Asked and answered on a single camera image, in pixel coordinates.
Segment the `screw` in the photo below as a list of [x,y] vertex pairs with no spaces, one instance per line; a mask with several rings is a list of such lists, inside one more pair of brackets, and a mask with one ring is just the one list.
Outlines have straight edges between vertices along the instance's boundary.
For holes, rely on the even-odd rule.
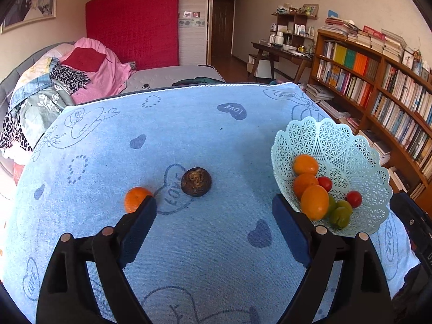
[[107,226],[102,229],[102,235],[109,236],[114,232],[114,228],[112,226]]
[[363,241],[368,241],[369,235],[362,231],[361,233],[359,233],[359,238],[361,238]]
[[319,225],[315,228],[315,231],[319,234],[319,235],[326,235],[327,234],[327,228],[325,226]]
[[60,240],[62,240],[63,242],[69,241],[71,237],[71,234],[69,233],[64,233],[61,237]]

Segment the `doorway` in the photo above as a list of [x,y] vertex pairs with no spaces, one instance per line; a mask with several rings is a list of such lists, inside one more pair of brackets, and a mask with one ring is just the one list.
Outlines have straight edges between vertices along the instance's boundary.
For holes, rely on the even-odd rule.
[[213,0],[212,57],[230,57],[235,0]]
[[213,0],[211,58],[231,57],[235,0]]

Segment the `red mattress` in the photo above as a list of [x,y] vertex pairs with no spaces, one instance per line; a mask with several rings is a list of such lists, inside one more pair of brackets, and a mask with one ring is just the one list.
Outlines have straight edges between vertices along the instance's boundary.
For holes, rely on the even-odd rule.
[[92,0],[86,26],[88,38],[137,70],[179,65],[178,0]]

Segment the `green plum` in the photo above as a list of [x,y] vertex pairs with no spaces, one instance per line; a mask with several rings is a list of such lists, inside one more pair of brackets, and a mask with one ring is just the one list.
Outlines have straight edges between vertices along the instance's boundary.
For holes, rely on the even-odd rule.
[[346,228],[349,224],[351,213],[345,207],[337,207],[330,216],[330,223],[336,229]]
[[347,210],[349,210],[349,215],[353,214],[353,208],[351,207],[351,205],[349,204],[348,201],[341,200],[341,201],[336,202],[336,208],[338,208],[338,207],[344,207]]
[[326,218],[330,217],[331,213],[336,209],[336,201],[334,199],[333,196],[331,196],[330,194],[328,195],[328,212],[326,214]]

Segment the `pink blanket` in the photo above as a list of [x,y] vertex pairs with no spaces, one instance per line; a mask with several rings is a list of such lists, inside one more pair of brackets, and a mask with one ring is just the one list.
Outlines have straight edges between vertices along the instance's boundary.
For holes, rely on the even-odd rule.
[[[81,38],[75,43],[74,48],[76,47],[91,47],[107,55],[97,72],[85,72],[91,82],[86,85],[86,88],[81,88],[72,94],[76,104],[118,95],[125,88],[124,82],[132,73],[128,63],[120,63],[114,52],[94,39]],[[60,62],[66,60],[71,53],[72,51],[62,57]]]

